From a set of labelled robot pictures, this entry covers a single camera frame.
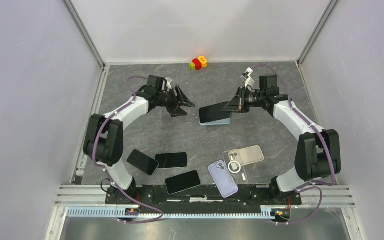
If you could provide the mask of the black smartphone carried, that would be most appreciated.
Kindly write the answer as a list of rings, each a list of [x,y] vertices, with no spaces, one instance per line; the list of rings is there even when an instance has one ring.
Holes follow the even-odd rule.
[[[200,123],[208,123],[223,119],[228,119],[232,117],[231,112],[223,112],[222,107],[224,107],[228,102],[221,102],[205,107],[201,107],[199,112],[199,122]]]

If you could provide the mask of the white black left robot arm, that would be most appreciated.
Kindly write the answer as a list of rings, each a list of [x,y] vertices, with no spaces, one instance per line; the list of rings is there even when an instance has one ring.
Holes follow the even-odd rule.
[[[181,87],[172,85],[167,78],[149,75],[146,80],[123,105],[105,114],[93,114],[83,143],[84,154],[107,175],[125,204],[137,198],[137,190],[132,187],[134,178],[122,162],[125,129],[157,107],[166,108],[172,118],[186,116],[183,107],[195,107]]]

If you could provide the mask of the clear magsafe phone case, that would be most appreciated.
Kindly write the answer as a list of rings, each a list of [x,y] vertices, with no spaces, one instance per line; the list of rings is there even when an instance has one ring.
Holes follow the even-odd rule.
[[[237,185],[246,185],[249,183],[244,163],[238,150],[228,150],[222,153],[223,160],[227,166],[228,172],[233,177]]]

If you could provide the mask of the light blue phone case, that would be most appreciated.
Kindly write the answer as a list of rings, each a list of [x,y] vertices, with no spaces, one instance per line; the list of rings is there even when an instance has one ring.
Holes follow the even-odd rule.
[[[231,118],[225,118],[225,119],[206,122],[206,123],[200,122],[199,124],[201,126],[223,126],[223,125],[229,125],[230,123],[231,123]]]

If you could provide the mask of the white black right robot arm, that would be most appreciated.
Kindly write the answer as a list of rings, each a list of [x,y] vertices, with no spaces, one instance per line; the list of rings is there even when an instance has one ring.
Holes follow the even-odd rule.
[[[259,88],[239,87],[234,98],[221,110],[248,113],[251,108],[262,108],[281,122],[297,140],[294,166],[274,177],[269,184],[269,199],[282,204],[289,192],[302,192],[307,186],[334,186],[341,171],[339,133],[325,129],[304,115],[287,94],[282,94],[276,75],[260,76]]]

